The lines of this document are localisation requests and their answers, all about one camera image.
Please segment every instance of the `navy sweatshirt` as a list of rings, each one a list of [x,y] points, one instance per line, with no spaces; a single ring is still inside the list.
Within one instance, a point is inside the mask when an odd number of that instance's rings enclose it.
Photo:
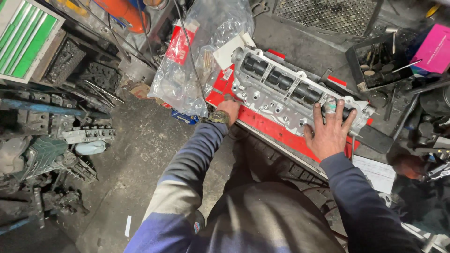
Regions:
[[[227,191],[211,210],[206,227],[194,234],[203,180],[227,134],[222,123],[197,126],[159,179],[125,253],[344,252],[318,208],[278,182]],[[420,252],[399,217],[344,153],[326,158],[320,166],[329,178],[349,252]]]

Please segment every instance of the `clear plastic bag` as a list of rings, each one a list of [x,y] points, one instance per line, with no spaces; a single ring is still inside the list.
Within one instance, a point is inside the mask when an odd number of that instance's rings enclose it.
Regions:
[[[184,27],[191,42],[195,67],[205,96],[212,90],[212,79],[221,71],[212,53],[242,31],[253,35],[254,26],[248,0],[194,2],[184,21]],[[161,98],[181,113],[207,117],[207,106],[186,42],[183,30],[176,27],[148,97]]]

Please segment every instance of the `wristwatch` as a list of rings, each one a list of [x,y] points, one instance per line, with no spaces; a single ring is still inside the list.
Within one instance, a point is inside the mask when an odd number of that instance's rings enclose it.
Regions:
[[[227,125],[228,128],[230,128],[230,116],[226,111],[215,111],[211,113],[208,117],[208,121],[214,122],[214,123],[224,123]]]

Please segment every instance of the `hand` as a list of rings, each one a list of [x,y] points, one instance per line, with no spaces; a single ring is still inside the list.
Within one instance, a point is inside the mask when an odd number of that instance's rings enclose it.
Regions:
[[[344,100],[340,99],[337,103],[336,113],[325,114],[326,124],[324,124],[322,118],[320,104],[314,104],[314,138],[312,137],[312,127],[305,125],[304,128],[306,145],[320,160],[344,151],[347,133],[356,118],[357,111],[352,110],[347,120],[342,124]]]
[[[217,106],[216,111],[224,111],[229,116],[229,127],[238,119],[240,104],[233,100],[225,100]]]

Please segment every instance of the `engine block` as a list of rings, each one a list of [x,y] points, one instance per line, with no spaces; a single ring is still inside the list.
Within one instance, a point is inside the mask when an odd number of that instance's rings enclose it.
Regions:
[[[357,110],[349,134],[358,136],[362,127],[375,112],[367,101],[355,101],[352,96],[340,96],[316,83],[304,71],[288,68],[266,57],[262,50],[238,47],[232,55],[234,82],[231,90],[245,106],[284,126],[288,131],[303,136],[303,127],[313,124],[313,105],[322,105],[329,96],[345,101],[343,118]]]

